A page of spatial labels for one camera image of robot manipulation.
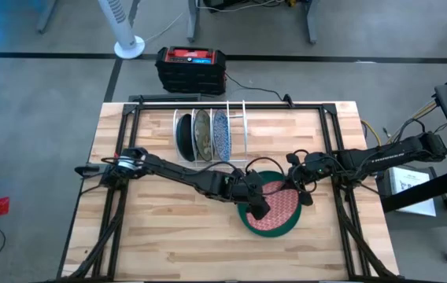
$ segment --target wooden table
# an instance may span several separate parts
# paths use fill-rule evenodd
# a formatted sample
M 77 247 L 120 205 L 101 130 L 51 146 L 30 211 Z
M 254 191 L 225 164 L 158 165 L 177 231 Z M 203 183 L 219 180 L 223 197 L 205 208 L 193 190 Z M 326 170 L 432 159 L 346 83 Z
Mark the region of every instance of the wooden table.
M 356 103 L 335 104 L 345 147 L 365 149 Z M 102 157 L 113 156 L 122 108 L 123 103 L 102 106 L 90 162 L 99 163 Z M 250 159 L 270 156 L 287 170 L 287 153 L 295 149 L 324 151 L 317 111 L 250 109 L 246 113 Z M 142 110 L 136 145 L 176 162 L 172 118 L 172 110 Z M 233 157 L 241 158 L 244 157 L 243 126 L 237 119 L 231 121 Z M 124 140 L 128 141 L 129 137 L 126 135 Z M 254 167 L 258 171 L 277 170 L 267 161 Z M 99 178 L 86 180 L 83 189 L 95 186 L 98 181 Z M 371 178 L 364 183 L 375 188 Z M 75 270 L 96 243 L 105 192 L 105 189 L 96 189 L 80 198 L 63 276 Z M 365 240 L 386 267 L 397 273 L 379 196 L 366 189 L 356 189 L 355 194 Z M 263 238 L 245 228 L 233 204 L 206 199 L 189 186 L 157 176 L 132 181 L 127 195 L 116 280 L 347 279 L 329 178 L 318 183 L 312 197 L 314 205 L 302 207 L 299 222 L 292 231 L 278 238 Z M 353 261 L 359 270 L 354 243 L 352 250 Z M 104 266 L 108 266 L 108 252 L 106 249 Z

